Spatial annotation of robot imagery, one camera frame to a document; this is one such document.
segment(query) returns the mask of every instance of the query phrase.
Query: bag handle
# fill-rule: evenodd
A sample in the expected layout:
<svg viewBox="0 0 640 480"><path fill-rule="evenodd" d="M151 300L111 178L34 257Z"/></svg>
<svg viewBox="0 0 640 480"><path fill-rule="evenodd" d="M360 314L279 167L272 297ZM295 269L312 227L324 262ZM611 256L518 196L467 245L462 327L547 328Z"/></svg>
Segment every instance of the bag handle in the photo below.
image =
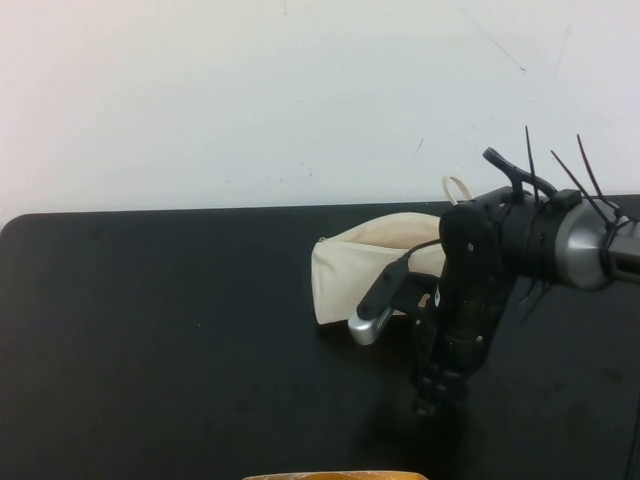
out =
<svg viewBox="0 0 640 480"><path fill-rule="evenodd" d="M473 198L473 194L471 193L471 190L469 190L469 187L467 186L466 183L464 183L458 177L454 177L452 175L445 175L444 177L442 177L442 189L444 190L444 194L447 196L447 199L451 202L452 205L457 205L458 201L455 198L453 198L453 195L451 195L451 192L449 191L450 182L453 182L456 184L456 186L458 187L458 190L460 190L460 193L462 193L462 196L464 197L465 201L471 200Z"/></svg>

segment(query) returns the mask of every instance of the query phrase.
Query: black table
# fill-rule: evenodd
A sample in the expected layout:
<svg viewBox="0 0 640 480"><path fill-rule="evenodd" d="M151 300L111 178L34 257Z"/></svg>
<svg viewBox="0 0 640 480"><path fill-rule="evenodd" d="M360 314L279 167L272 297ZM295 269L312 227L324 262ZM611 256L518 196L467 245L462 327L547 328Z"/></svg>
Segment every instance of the black table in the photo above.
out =
<svg viewBox="0 0 640 480"><path fill-rule="evenodd" d="M639 213L640 197L618 201ZM467 408L440 432L409 410L406 322L371 348L344 323L316 326L320 236L444 208L11 222L0 236L0 478L621 478L640 378L637 286L556 287L524 324L510 307Z"/></svg>

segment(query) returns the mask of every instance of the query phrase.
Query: robotic arm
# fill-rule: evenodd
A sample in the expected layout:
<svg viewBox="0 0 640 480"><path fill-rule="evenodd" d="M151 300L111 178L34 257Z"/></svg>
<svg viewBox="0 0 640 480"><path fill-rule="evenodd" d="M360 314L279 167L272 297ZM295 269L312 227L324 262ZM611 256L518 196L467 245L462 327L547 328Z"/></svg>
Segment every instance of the robotic arm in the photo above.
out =
<svg viewBox="0 0 640 480"><path fill-rule="evenodd" d="M466 380L487 357L494 333L519 276L548 286L599 290L614 280L640 283L640 228L598 192L590 197L562 161L577 190L557 191L492 148L483 156L511 186L461 203L440 220L446 254L441 277L409 271L409 256L388 265L349 319L359 344L375 341L394 310L414 319L419 346L417 412L438 417L465 396ZM525 192L524 184L534 193ZM431 295L426 307L418 302Z"/></svg>

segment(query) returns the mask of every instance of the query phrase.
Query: orange object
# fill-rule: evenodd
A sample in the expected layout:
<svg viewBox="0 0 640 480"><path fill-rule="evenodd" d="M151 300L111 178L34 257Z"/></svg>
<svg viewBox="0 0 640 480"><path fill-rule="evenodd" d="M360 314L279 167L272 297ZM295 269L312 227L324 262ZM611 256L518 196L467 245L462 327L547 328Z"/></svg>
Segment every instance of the orange object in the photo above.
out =
<svg viewBox="0 0 640 480"><path fill-rule="evenodd" d="M409 472L320 472L281 473L261 475L245 480L427 480L422 475Z"/></svg>

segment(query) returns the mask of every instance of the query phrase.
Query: cream canvas bag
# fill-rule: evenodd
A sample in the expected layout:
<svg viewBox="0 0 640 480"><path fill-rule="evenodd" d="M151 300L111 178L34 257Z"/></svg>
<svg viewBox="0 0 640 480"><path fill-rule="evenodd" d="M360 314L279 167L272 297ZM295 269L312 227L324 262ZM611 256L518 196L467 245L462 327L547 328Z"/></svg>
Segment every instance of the cream canvas bag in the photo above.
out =
<svg viewBox="0 0 640 480"><path fill-rule="evenodd" d="M464 197L472 198L458 178L444 177L449 192L453 181ZM348 319L380 272L418 244L437 240L440 218L404 212L378 217L331 238L320 239L311 254L311 288L316 319L320 325ZM416 251L409 259L412 272L440 276L445 254L440 244Z"/></svg>

